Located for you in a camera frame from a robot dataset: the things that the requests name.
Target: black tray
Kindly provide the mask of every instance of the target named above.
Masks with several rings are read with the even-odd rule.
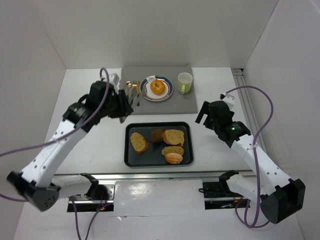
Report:
[[[168,145],[165,142],[153,143],[151,141],[151,131],[159,128],[165,130],[176,129],[184,132],[184,154],[181,163],[168,163],[165,160],[165,156],[161,154],[161,150],[165,147],[168,147]],[[142,154],[137,154],[131,144],[130,136],[133,133],[139,133],[143,135],[146,141],[149,143],[148,149]],[[193,160],[194,153],[192,150],[190,127],[184,121],[131,123],[125,129],[124,163],[129,167],[178,167],[189,165],[193,162]]]

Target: donut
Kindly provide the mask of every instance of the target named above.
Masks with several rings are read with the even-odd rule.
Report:
[[[165,84],[163,83],[163,81],[161,80],[154,80],[151,84],[150,84],[150,87],[151,87],[151,91],[154,93],[154,94],[157,94],[157,95],[161,95],[164,93],[165,91]]]

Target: mug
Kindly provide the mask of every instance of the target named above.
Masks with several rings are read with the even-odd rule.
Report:
[[[187,72],[180,73],[178,76],[178,91],[181,94],[187,94],[192,85],[193,77]]]

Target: toast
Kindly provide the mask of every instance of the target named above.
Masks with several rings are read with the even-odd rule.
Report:
[[[134,132],[130,136],[131,144],[137,154],[147,151],[149,143],[140,133]]]
[[[183,131],[170,129],[162,133],[163,141],[171,146],[183,146],[185,142],[185,134]]]
[[[184,149],[180,146],[167,146],[161,151],[163,156],[166,156],[167,154],[179,154],[183,155],[184,154]]]

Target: white table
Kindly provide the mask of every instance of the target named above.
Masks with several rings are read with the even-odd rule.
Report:
[[[121,69],[108,69],[121,77]],[[198,110],[204,101],[219,100],[220,94],[234,88],[235,82],[230,68],[193,68],[194,89]],[[90,90],[91,84],[99,79],[99,69],[68,69],[54,108],[46,140],[53,135],[68,106]],[[246,124],[244,112],[235,96],[234,120]],[[236,153],[206,129],[195,123],[198,114],[131,115],[123,124],[118,119],[104,118],[92,128],[65,159],[57,174],[78,173],[164,173],[248,170],[249,167]],[[188,166],[130,168],[124,163],[125,129],[131,123],[183,121],[190,125],[194,161]]]
[[[61,199],[45,212],[25,203],[14,240],[77,240],[75,216]],[[79,213],[79,229],[85,239],[93,212]],[[296,215],[277,225],[248,229],[234,209],[205,210],[202,214],[144,217],[110,216],[99,213],[88,240],[303,240]]]

